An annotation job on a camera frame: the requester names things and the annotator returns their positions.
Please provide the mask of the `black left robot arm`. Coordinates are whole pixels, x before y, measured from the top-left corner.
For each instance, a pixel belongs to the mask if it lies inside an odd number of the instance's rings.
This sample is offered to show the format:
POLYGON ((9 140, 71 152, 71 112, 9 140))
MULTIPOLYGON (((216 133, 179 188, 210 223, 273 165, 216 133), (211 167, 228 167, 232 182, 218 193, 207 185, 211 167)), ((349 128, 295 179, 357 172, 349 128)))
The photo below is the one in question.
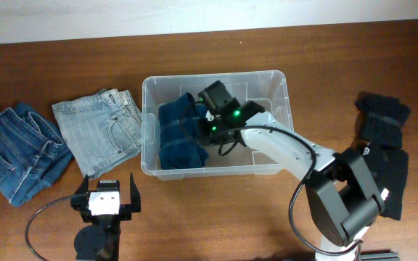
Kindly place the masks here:
POLYGON ((141 211, 141 195, 130 177, 130 200, 120 203, 120 181, 102 180, 93 191, 85 177, 70 200, 86 227, 74 239, 76 259, 82 261, 115 261, 119 259, 120 223, 141 211))

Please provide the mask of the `teal blue garment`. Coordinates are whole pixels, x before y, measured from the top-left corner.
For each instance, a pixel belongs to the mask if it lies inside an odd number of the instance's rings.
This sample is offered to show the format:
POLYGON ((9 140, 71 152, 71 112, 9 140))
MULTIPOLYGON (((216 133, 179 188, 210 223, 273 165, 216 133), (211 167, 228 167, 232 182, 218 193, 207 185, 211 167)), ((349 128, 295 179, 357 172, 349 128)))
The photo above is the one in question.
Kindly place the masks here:
POLYGON ((209 158, 197 140, 199 121, 208 110, 185 93, 177 100, 160 106, 160 165, 164 170, 201 168, 209 158))

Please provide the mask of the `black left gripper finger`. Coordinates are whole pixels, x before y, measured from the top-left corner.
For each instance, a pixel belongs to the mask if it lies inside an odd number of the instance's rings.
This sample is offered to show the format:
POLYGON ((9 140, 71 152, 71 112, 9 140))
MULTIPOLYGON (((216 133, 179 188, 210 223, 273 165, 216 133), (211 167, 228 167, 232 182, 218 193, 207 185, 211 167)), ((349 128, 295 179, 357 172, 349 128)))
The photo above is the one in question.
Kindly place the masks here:
POLYGON ((74 210, 82 210, 87 205, 88 189, 89 177, 86 175, 71 198, 71 207, 74 210))
POLYGON ((130 173, 130 204, 129 209, 131 212, 141 212, 141 194, 134 181, 133 173, 130 173))

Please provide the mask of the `black fuzzy garment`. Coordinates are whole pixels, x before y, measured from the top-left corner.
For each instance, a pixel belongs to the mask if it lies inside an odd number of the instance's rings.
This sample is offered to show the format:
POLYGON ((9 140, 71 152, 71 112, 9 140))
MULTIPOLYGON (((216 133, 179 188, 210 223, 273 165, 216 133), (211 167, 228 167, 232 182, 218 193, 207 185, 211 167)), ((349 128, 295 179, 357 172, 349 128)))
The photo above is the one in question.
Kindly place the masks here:
POLYGON ((376 141, 383 147, 403 147, 402 128, 411 114, 408 105, 400 99, 379 94, 366 94, 355 101, 356 108, 364 114, 358 137, 376 141))

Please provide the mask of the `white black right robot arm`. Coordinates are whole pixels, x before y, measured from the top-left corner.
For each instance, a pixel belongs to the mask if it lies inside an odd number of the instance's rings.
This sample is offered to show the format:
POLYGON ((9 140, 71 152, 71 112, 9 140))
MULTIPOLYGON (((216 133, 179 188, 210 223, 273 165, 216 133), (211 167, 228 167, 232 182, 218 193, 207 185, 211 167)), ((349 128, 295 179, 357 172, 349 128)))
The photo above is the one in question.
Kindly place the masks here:
POLYGON ((288 208, 295 235, 315 253, 315 260, 389 260, 391 253, 362 254, 362 237, 385 210, 390 192, 378 189, 362 154, 352 148, 337 153, 285 127, 253 101, 240 104, 219 80, 198 94, 209 112, 200 123, 204 145, 241 144, 266 155, 299 181, 288 208), (320 246, 297 229, 293 212, 300 191, 306 192, 320 246))

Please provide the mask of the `clear plastic storage bin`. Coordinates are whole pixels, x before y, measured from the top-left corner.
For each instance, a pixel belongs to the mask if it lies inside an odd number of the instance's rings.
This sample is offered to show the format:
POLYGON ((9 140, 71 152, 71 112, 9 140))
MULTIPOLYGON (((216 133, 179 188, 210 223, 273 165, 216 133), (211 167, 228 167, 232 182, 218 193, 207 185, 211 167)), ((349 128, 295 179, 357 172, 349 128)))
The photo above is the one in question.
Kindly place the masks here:
POLYGON ((218 155, 217 146, 208 146, 209 158, 202 168, 163 170, 160 167, 159 108, 180 96, 193 96, 215 81, 221 81, 240 103, 254 101, 276 120, 293 129, 286 77, 278 70, 202 75, 150 76, 142 84, 142 171, 166 181, 223 175, 273 175, 282 169, 266 155, 238 145, 228 155, 218 155))

